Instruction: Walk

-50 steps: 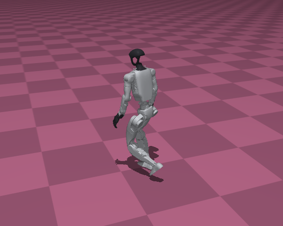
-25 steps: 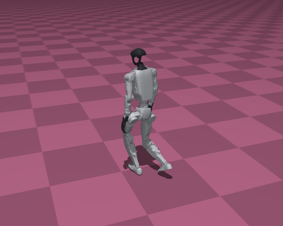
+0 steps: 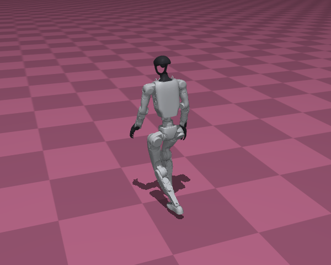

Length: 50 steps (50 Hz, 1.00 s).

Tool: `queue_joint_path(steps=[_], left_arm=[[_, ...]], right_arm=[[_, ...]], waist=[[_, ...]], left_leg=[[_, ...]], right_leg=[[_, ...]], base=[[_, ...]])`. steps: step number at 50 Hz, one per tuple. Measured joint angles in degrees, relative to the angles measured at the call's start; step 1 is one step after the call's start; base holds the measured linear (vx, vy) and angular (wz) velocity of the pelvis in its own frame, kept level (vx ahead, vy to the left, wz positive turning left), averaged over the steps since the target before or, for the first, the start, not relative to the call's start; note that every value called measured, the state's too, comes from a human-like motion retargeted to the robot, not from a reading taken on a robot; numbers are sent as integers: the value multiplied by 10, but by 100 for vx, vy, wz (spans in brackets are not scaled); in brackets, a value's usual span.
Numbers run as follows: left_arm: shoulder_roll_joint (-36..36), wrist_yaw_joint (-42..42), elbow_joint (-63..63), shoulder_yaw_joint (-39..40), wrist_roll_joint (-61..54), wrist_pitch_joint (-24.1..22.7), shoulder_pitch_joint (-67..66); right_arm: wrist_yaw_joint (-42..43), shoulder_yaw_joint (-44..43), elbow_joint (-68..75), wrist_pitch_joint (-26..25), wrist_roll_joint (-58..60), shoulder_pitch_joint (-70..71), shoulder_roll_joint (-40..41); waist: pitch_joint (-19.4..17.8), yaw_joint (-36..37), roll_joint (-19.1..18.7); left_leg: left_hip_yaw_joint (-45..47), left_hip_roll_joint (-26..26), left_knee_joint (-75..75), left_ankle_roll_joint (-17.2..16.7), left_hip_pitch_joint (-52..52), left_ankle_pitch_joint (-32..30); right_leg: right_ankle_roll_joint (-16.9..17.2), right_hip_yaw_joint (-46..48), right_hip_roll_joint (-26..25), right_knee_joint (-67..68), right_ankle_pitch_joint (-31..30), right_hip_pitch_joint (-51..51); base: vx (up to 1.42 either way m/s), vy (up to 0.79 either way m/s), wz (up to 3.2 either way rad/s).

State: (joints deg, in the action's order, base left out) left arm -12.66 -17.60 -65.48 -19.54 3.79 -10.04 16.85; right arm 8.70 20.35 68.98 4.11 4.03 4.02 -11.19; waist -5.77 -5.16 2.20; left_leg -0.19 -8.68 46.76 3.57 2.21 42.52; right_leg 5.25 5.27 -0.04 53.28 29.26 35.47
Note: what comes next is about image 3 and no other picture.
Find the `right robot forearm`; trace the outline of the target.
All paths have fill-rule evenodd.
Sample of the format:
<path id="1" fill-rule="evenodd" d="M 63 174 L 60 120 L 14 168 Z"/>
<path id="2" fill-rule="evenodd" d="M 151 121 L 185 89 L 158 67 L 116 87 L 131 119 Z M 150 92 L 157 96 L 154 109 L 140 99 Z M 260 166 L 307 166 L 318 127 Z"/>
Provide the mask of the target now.
<path id="1" fill-rule="evenodd" d="M 189 109 L 190 109 L 189 107 L 184 110 L 181 109 L 180 125 L 183 127 L 188 120 Z"/>

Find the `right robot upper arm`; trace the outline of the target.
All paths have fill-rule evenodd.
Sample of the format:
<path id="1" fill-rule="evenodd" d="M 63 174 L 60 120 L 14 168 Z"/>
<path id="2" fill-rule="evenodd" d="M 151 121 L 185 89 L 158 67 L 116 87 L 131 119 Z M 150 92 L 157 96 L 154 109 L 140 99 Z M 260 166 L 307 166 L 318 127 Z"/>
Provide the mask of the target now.
<path id="1" fill-rule="evenodd" d="M 184 110 L 189 107 L 188 93 L 186 89 L 186 82 L 182 79 L 177 79 L 179 83 L 179 95 L 182 100 L 180 102 L 180 109 Z"/>

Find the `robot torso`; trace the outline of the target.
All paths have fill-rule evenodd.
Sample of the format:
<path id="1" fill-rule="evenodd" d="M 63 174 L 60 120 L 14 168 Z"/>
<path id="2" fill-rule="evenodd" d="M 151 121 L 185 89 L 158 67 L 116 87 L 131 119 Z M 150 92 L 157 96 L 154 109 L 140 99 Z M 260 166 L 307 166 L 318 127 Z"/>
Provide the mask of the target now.
<path id="1" fill-rule="evenodd" d="M 173 77 L 173 76 L 172 76 Z M 155 79 L 155 90 L 152 94 L 154 109 L 161 117 L 162 125 L 158 130 L 163 134 L 162 141 L 169 141 L 177 137 L 177 126 L 173 124 L 171 117 L 178 115 L 180 107 L 179 83 L 177 79 L 160 82 Z"/>

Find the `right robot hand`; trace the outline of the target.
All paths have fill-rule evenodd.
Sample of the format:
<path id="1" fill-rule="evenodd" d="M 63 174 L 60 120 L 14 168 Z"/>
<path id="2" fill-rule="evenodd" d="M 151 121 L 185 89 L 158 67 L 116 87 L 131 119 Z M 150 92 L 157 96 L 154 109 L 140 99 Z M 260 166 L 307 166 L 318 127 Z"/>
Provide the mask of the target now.
<path id="1" fill-rule="evenodd" d="M 184 138 L 181 138 L 181 140 L 183 139 L 185 139 L 186 138 L 186 124 L 187 124 L 187 122 L 184 124 L 184 127 L 183 126 L 181 126 L 181 128 L 183 129 L 183 132 L 185 133 L 185 136 L 184 136 Z"/>

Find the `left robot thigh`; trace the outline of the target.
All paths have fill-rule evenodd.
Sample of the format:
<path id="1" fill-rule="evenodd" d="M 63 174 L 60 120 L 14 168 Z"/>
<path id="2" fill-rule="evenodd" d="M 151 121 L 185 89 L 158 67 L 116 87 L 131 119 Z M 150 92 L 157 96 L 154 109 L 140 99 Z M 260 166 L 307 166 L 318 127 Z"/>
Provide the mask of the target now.
<path id="1" fill-rule="evenodd" d="M 154 171 L 159 170 L 162 178 L 167 175 L 167 170 L 162 167 L 161 163 L 161 147 L 163 134 L 158 131 L 156 133 L 151 133 L 147 137 L 147 147 L 152 162 Z"/>

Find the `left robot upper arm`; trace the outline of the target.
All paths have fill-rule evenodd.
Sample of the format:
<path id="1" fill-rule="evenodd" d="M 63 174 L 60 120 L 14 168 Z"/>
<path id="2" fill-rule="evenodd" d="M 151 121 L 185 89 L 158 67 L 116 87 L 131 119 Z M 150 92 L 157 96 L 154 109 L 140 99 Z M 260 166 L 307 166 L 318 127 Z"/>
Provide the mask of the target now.
<path id="1" fill-rule="evenodd" d="M 148 114 L 148 104 L 150 101 L 150 95 L 154 93 L 155 90 L 155 84 L 154 83 L 148 83 L 145 84 L 142 88 L 142 98 L 141 98 L 141 109 L 140 114 L 141 115 L 147 115 Z"/>

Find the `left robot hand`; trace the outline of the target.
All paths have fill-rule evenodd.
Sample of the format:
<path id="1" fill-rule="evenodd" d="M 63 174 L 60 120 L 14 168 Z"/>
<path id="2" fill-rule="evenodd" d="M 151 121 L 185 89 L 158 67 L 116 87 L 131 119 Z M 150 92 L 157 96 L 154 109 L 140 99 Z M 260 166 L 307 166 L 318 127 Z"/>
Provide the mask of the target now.
<path id="1" fill-rule="evenodd" d="M 132 136 L 134 135 L 135 130 L 138 130 L 140 127 L 136 126 L 135 124 L 132 126 L 131 131 L 130 131 L 130 137 L 133 138 Z"/>

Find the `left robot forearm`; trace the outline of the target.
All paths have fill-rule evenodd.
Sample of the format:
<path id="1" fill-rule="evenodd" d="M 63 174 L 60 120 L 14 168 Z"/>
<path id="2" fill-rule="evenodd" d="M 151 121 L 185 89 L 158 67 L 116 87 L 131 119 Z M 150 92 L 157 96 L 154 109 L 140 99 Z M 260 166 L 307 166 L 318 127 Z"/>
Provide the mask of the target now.
<path id="1" fill-rule="evenodd" d="M 136 118 L 136 122 L 135 122 L 135 127 L 139 126 L 141 128 L 141 126 L 143 124 L 143 120 L 145 118 L 145 115 L 140 114 L 140 109 L 141 109 L 141 106 L 138 109 L 137 118 Z"/>

